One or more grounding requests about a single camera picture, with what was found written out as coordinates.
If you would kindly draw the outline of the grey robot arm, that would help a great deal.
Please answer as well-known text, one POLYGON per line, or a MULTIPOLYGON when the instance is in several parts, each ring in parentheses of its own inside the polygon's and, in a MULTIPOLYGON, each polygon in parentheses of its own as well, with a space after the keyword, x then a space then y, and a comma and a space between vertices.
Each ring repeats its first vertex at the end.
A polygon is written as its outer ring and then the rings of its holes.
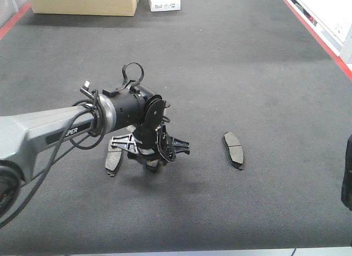
POLYGON ((72 107, 1 117, 1 214, 16 201, 21 182, 30 182, 37 155, 60 142, 87 133, 93 137, 126 127, 130 134, 113 138, 113 145, 149 169, 190 152, 189 143, 168 135, 169 106, 162 96, 136 82, 101 94, 82 88, 87 99, 72 107))

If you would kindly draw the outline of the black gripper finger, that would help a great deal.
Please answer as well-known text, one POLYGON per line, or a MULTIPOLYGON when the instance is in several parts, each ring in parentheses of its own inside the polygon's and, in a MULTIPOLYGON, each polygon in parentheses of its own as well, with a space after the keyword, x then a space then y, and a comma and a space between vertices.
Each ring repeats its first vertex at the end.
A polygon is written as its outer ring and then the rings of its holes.
POLYGON ((139 150, 132 133, 112 136, 108 144, 108 151, 124 150, 132 154, 139 154, 139 150))
POLYGON ((190 143, 174 137, 170 137, 170 141, 171 141, 171 151, 173 153, 175 154, 185 153, 187 155, 190 154, 190 143))

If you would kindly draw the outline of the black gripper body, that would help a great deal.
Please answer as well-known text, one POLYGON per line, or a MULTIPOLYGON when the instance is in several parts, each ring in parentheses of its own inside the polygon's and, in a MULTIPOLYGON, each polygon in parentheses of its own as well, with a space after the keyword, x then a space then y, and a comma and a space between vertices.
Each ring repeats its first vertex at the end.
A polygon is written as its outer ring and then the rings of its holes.
POLYGON ((176 158, 175 149, 163 123, 155 129, 143 125, 130 125, 128 131, 136 143, 136 152, 128 152, 128 159, 141 164, 167 164, 176 158))

